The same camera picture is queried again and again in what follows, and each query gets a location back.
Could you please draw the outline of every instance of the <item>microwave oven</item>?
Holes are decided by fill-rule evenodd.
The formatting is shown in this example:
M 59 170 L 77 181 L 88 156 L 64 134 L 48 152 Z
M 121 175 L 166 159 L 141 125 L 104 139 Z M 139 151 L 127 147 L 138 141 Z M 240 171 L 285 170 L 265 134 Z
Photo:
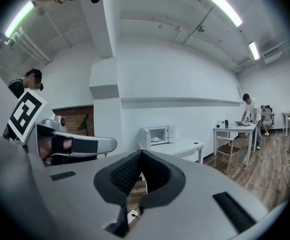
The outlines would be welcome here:
M 145 150 L 151 150 L 152 145 L 173 143 L 176 139 L 175 126 L 159 126 L 142 128 L 141 143 Z

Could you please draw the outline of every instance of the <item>wooden floor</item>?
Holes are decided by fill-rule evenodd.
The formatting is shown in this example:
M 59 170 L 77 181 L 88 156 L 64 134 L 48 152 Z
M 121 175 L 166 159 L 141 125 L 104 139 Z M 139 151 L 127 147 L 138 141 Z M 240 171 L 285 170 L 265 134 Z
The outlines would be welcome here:
M 226 175 L 257 196 L 270 211 L 290 197 L 290 189 L 284 177 L 284 168 L 289 164 L 286 157 L 288 138 L 283 134 L 282 131 L 275 131 L 270 136 L 262 135 L 261 149 L 251 153 L 247 167 L 244 166 L 243 160 L 247 154 L 248 138 L 244 136 L 237 138 L 234 146 L 241 148 L 237 166 L 234 168 L 236 158 L 233 157 Z M 214 167 L 214 156 L 204 160 L 204 164 Z M 225 175 L 227 165 L 227 160 L 223 162 L 222 155 L 219 154 L 216 169 Z M 286 168 L 286 178 L 290 185 L 288 168 Z M 127 212 L 137 210 L 139 201 L 145 194 L 145 182 L 138 181 L 127 198 Z M 136 220 L 138 218 L 134 219 L 130 228 L 137 223 Z

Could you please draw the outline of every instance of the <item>white shirt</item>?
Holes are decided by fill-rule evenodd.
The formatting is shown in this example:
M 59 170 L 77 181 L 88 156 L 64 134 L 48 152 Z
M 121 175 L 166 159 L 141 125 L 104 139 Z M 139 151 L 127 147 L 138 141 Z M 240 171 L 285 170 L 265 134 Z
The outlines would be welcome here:
M 258 122 L 259 120 L 261 120 L 261 114 L 259 111 L 258 102 L 255 98 L 251 98 L 251 103 L 249 105 L 246 104 L 245 111 L 249 111 L 249 113 L 251 114 L 252 121 L 255 121 L 254 120 L 254 109 L 257 109 L 256 121 Z

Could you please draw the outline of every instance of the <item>black shirt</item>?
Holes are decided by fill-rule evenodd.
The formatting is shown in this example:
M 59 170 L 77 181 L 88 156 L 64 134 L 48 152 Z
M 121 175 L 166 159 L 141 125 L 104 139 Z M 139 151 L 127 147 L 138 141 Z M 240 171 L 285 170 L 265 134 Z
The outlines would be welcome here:
M 22 79 L 16 79 L 12 81 L 8 88 L 11 90 L 11 92 L 16 96 L 17 99 L 24 93 L 24 85 Z
M 17 99 L 24 93 L 24 85 L 23 85 L 23 80 L 22 79 L 16 79 L 12 81 L 9 85 L 8 88 L 11 90 L 11 92 L 16 96 Z M 16 134 L 14 131 L 11 129 L 11 127 L 7 124 L 7 131 L 4 133 L 4 137 L 6 139 L 15 139 Z

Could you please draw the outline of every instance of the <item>power cord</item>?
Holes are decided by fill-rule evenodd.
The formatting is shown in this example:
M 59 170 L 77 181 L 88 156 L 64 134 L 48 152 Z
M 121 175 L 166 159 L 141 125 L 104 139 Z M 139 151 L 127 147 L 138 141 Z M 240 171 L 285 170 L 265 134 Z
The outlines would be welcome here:
M 289 182 L 288 182 L 288 180 L 287 180 L 287 178 L 286 178 L 286 168 L 287 168 L 288 166 L 290 166 L 290 164 L 286 165 L 285 168 L 284 168 L 284 176 L 285 176 L 285 180 L 286 180 L 286 182 L 287 182 L 287 185 L 288 185 L 288 187 L 290 188 Z

